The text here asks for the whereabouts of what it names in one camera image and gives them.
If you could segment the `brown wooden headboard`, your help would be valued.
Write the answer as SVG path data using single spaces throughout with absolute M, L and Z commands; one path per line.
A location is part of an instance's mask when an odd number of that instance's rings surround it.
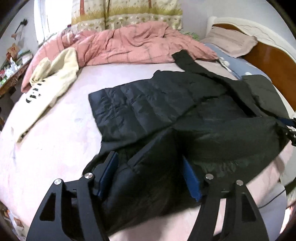
M 218 24 L 215 27 L 238 30 L 229 24 Z M 258 44 L 243 59 L 262 70 L 275 87 L 295 109 L 295 58 L 285 51 L 258 41 Z

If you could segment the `pink bed sheet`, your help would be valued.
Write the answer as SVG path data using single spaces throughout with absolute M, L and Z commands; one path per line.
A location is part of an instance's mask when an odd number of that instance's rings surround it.
M 15 128 L 27 118 L 22 110 L 23 94 L 13 107 L 1 132 L 1 202 L 21 240 L 53 181 L 77 180 L 83 169 L 99 153 L 101 134 L 96 126 L 88 94 L 149 79 L 157 71 L 183 72 L 169 64 L 107 64 L 84 67 L 68 91 L 39 119 L 21 143 L 15 141 Z M 281 152 L 254 181 L 247 185 L 257 204 L 264 205 L 284 190 L 292 180 L 295 147 Z M 287 198 L 285 192 L 261 209 L 271 240 L 280 234 Z M 111 240 L 185 240 L 193 227 L 199 207 L 145 222 L 118 232 Z

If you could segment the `cream printed sweatshirt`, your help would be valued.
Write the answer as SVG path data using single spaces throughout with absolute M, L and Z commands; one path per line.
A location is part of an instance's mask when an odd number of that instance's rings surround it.
M 76 51 L 72 47 L 63 50 L 53 61 L 47 57 L 41 60 L 30 78 L 32 87 L 18 101 L 21 119 L 13 124 L 13 137 L 17 143 L 68 90 L 77 79 L 78 70 Z

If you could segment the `dark green folded garment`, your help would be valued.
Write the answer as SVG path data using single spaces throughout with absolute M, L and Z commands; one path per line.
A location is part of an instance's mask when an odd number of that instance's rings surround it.
M 249 86 L 252 97 L 262 112 L 273 117 L 289 118 L 287 109 L 270 80 L 263 75 L 243 75 L 242 81 Z

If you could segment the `beige pillow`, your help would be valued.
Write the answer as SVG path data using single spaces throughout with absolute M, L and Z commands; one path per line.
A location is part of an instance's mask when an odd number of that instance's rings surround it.
M 234 58 L 248 54 L 258 44 L 255 36 L 221 27 L 213 27 L 201 42 L 213 44 Z

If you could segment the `tree pattern curtain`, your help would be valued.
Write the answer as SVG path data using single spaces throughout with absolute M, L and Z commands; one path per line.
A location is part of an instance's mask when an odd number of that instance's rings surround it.
M 177 0 L 73 1 L 71 25 L 77 30 L 103 31 L 148 21 L 182 29 L 183 11 Z

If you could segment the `blue patterned pillow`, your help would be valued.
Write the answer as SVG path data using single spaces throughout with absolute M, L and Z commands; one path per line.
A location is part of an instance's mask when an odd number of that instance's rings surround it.
M 213 44 L 205 43 L 205 45 L 216 52 L 218 56 L 218 62 L 237 79 L 241 80 L 245 75 L 262 75 L 271 81 L 271 79 L 263 71 L 247 62 L 243 58 L 231 57 L 222 52 L 217 46 Z

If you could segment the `white lace headboard cover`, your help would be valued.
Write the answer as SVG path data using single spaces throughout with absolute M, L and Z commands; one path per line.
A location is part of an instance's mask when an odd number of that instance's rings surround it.
M 259 42 L 281 49 L 295 58 L 295 48 L 278 33 L 262 24 L 241 18 L 218 18 L 216 16 L 211 16 L 207 21 L 206 35 L 208 35 L 213 25 L 218 24 L 229 24 L 233 27 L 236 27 L 246 35 L 257 37 Z

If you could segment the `black puffer jacket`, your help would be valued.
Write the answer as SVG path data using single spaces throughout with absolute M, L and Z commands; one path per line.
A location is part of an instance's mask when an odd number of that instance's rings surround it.
M 173 58 L 183 72 L 156 71 L 88 96 L 102 141 L 85 172 L 110 152 L 119 160 L 102 204 L 109 235 L 196 206 L 184 160 L 199 177 L 249 182 L 289 141 L 288 118 L 262 112 L 245 82 L 208 71 L 185 50 Z

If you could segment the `cluttered wooden side table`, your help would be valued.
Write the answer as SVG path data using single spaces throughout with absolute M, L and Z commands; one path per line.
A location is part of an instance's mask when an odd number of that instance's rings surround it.
M 4 126 L 13 106 L 21 97 L 21 84 L 33 58 L 30 50 L 20 51 L 15 59 L 6 61 L 1 67 L 1 128 Z

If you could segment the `pink plaid quilt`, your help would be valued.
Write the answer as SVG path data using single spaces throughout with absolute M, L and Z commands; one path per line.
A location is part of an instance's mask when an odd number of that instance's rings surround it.
M 217 55 L 203 43 L 172 29 L 167 23 L 150 21 L 102 32 L 63 31 L 51 37 L 34 55 L 22 81 L 26 93 L 34 69 L 47 57 L 54 60 L 60 52 L 73 47 L 80 68 L 108 63 L 173 63 L 173 54 L 186 50 L 196 60 L 217 60 Z

